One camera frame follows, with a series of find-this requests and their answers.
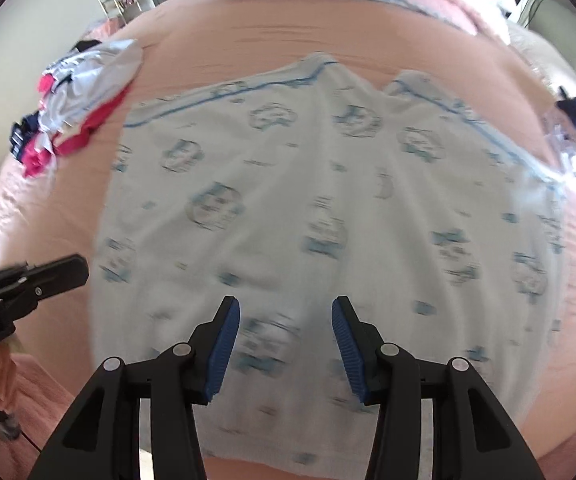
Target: blue pattern print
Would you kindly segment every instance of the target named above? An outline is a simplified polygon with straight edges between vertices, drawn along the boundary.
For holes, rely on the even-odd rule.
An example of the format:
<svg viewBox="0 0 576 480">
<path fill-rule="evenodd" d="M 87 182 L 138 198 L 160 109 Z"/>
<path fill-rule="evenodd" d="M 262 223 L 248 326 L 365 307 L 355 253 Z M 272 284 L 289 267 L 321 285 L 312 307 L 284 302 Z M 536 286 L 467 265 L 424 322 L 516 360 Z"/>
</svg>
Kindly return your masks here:
<svg viewBox="0 0 576 480">
<path fill-rule="evenodd" d="M 469 350 L 466 350 L 466 356 L 471 361 L 476 361 L 478 363 L 487 363 L 490 361 L 485 355 L 485 348 L 482 346 L 474 346 Z"/>
<path fill-rule="evenodd" d="M 494 167 L 504 166 L 500 153 L 493 153 L 490 150 L 484 150 L 485 155 L 490 158 L 490 165 Z"/>
<path fill-rule="evenodd" d="M 347 233 L 343 221 L 332 216 L 331 202 L 327 197 L 315 200 L 315 219 L 308 223 L 309 234 L 305 237 L 304 249 L 338 260 L 345 247 Z"/>
<path fill-rule="evenodd" d="M 514 253 L 512 278 L 519 294 L 525 294 L 530 304 L 535 304 L 548 286 L 546 271 L 538 258 L 523 253 Z"/>
<path fill-rule="evenodd" d="M 381 129 L 381 117 L 362 106 L 347 105 L 342 116 L 334 116 L 337 129 L 347 137 L 374 137 Z"/>
<path fill-rule="evenodd" d="M 297 453 L 294 461 L 301 465 L 312 465 L 317 461 L 317 456 L 312 453 Z"/>
<path fill-rule="evenodd" d="M 197 161 L 203 159 L 201 146 L 192 140 L 179 139 L 170 150 L 161 157 L 161 167 L 173 173 L 190 170 Z"/>
<path fill-rule="evenodd" d="M 271 168 L 274 166 L 271 162 L 262 162 L 261 160 L 244 160 L 244 164 L 250 164 L 251 166 L 259 166 L 259 168 Z"/>
<path fill-rule="evenodd" d="M 240 337 L 235 368 L 276 378 L 292 360 L 299 329 L 289 317 L 276 314 L 268 319 L 245 320 Z"/>
<path fill-rule="evenodd" d="M 130 283 L 135 250 L 132 241 L 106 238 L 101 254 L 101 270 L 107 282 Z"/>
<path fill-rule="evenodd" d="M 113 171 L 124 173 L 128 169 L 130 155 L 132 155 L 132 149 L 123 144 L 119 144 L 116 156 L 114 157 Z"/>
<path fill-rule="evenodd" d="M 485 123 L 485 121 L 481 119 L 481 117 L 474 111 L 474 109 L 463 102 L 461 99 L 457 99 L 452 104 L 452 108 L 461 116 L 464 121 L 466 121 L 466 123 Z"/>
<path fill-rule="evenodd" d="M 515 215 L 514 213 L 503 213 L 501 215 L 501 218 L 503 220 L 505 220 L 508 224 L 518 224 L 519 223 L 519 217 L 517 215 Z"/>
<path fill-rule="evenodd" d="M 241 193 L 218 182 L 193 197 L 186 208 L 188 218 L 211 231 L 225 229 L 243 211 Z"/>
<path fill-rule="evenodd" d="M 452 285 L 462 285 L 479 279 L 478 266 L 466 246 L 469 243 L 461 229 L 444 233 L 432 233 L 432 243 L 439 247 L 439 256 L 444 260 L 444 272 L 452 277 Z"/>
<path fill-rule="evenodd" d="M 388 174 L 386 168 L 377 168 L 377 178 L 379 180 L 379 193 L 375 195 L 375 198 L 380 198 L 382 200 L 387 200 L 391 198 L 395 192 L 395 185 L 392 182 L 392 175 Z"/>
<path fill-rule="evenodd" d="M 337 162 L 331 162 L 330 166 L 332 167 L 332 171 L 338 171 L 339 173 L 345 173 L 348 171 L 348 168 L 346 168 L 343 164 L 338 164 Z"/>
<path fill-rule="evenodd" d="M 561 222 L 556 218 L 547 218 L 541 215 L 538 215 L 538 219 L 543 224 L 546 239 L 554 254 L 561 254 L 564 250 L 564 246 L 561 245 Z"/>
<path fill-rule="evenodd" d="M 262 132 L 272 126 L 291 126 L 297 114 L 279 103 L 268 103 L 250 112 L 250 126 Z"/>
<path fill-rule="evenodd" d="M 445 148 L 431 130 L 421 130 L 407 126 L 398 135 L 402 150 L 412 153 L 426 162 L 434 162 L 445 157 Z"/>
<path fill-rule="evenodd" d="M 435 316 L 437 314 L 437 308 L 435 306 L 429 303 L 423 303 L 423 301 L 415 301 L 413 303 L 413 310 L 422 316 Z"/>
<path fill-rule="evenodd" d="M 223 85 L 217 86 L 212 90 L 213 98 L 227 97 L 232 95 L 231 103 L 241 104 L 244 102 L 244 98 L 237 96 L 239 92 L 244 92 L 247 90 L 248 85 L 245 81 L 233 81 L 232 83 L 224 83 Z"/>
<path fill-rule="evenodd" d="M 314 81 L 312 79 L 293 79 L 292 81 L 288 81 L 286 86 L 289 88 L 303 88 L 304 86 L 312 86 Z"/>
<path fill-rule="evenodd" d="M 228 286 L 238 286 L 241 283 L 241 278 L 230 272 L 222 272 L 217 278 L 224 285 Z"/>
</svg>

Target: bed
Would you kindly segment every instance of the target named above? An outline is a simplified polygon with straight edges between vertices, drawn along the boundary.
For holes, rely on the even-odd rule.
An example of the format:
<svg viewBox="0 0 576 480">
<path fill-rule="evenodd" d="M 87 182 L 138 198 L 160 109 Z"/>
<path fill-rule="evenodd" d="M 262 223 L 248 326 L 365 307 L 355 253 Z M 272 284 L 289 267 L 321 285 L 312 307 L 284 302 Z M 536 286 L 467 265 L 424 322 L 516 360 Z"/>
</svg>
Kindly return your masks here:
<svg viewBox="0 0 576 480">
<path fill-rule="evenodd" d="M 93 256 L 111 164 L 133 104 L 275 70 L 315 51 L 330 53 L 377 88 L 405 69 L 430 73 L 519 146 L 557 164 L 540 122 L 554 99 L 513 50 L 397 6 L 364 0 L 170 0 L 115 38 L 138 40 L 144 62 L 126 100 L 91 144 L 63 158 L 54 179 L 25 180 L 15 160 L 4 163 L 0 267 L 73 252 Z M 520 428 L 537 457 L 576 433 L 576 179 L 566 214 L 565 330 Z M 88 293 L 84 288 L 46 301 L 17 325 L 28 352 L 72 393 L 98 364 L 91 354 Z"/>
</svg>

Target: blue gripper pad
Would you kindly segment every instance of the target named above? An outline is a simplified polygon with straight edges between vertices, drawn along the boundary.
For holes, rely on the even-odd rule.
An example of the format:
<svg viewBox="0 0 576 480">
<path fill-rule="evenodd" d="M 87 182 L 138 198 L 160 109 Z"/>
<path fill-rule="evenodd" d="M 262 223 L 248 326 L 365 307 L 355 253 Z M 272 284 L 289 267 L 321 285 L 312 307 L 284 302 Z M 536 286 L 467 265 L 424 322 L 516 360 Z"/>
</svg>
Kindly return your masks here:
<svg viewBox="0 0 576 480">
<path fill-rule="evenodd" d="M 361 402 L 366 402 L 368 385 L 365 377 L 365 364 L 338 299 L 332 304 L 332 328 L 335 331 L 337 346 L 341 352 L 341 359 L 350 382 L 350 388 Z"/>
<path fill-rule="evenodd" d="M 237 332 L 239 331 L 239 319 L 241 318 L 241 307 L 239 301 L 233 298 L 228 314 L 223 321 L 219 335 L 217 336 L 212 352 L 208 357 L 206 382 L 203 393 L 210 402 L 212 397 L 219 393 L 223 378 L 226 375 L 226 368 L 230 361 L 230 355 L 235 345 Z"/>
</svg>

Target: white printed fabric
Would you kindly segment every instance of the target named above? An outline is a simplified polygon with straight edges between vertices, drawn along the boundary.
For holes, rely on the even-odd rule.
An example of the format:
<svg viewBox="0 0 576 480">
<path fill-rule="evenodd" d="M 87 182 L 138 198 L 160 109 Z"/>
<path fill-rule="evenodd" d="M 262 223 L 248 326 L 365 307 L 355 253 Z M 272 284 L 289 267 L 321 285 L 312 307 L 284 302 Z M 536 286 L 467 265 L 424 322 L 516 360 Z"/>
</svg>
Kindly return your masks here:
<svg viewBox="0 0 576 480">
<path fill-rule="evenodd" d="M 518 422 L 560 330 L 563 184 L 423 73 L 384 91 L 325 54 L 134 107 L 91 269 L 97 362 L 242 322 L 203 452 L 363 478 L 333 300 L 415 357 L 470 359 Z"/>
</svg>

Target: metal rivet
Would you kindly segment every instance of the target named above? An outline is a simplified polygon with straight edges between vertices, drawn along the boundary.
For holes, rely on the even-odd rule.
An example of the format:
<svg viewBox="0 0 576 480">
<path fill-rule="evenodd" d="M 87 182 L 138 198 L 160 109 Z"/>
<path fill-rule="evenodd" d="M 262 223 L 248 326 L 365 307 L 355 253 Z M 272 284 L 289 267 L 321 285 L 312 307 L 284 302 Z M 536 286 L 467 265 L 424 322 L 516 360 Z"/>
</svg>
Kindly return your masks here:
<svg viewBox="0 0 576 480">
<path fill-rule="evenodd" d="M 191 351 L 193 351 L 193 348 L 190 345 L 188 345 L 188 343 L 179 343 L 178 345 L 175 345 L 175 347 L 172 349 L 172 353 L 179 357 L 188 355 L 190 354 Z"/>
<path fill-rule="evenodd" d="M 458 372 L 465 372 L 470 365 L 468 364 L 468 361 L 459 357 L 452 362 L 452 367 Z"/>
<path fill-rule="evenodd" d="M 119 359 L 117 359 L 116 357 L 110 357 L 104 361 L 104 370 L 112 372 L 113 370 L 119 368 L 121 363 L 122 362 L 119 361 Z"/>
<path fill-rule="evenodd" d="M 399 353 L 399 347 L 393 343 L 385 343 L 381 345 L 381 353 L 383 355 L 395 356 Z"/>
</svg>

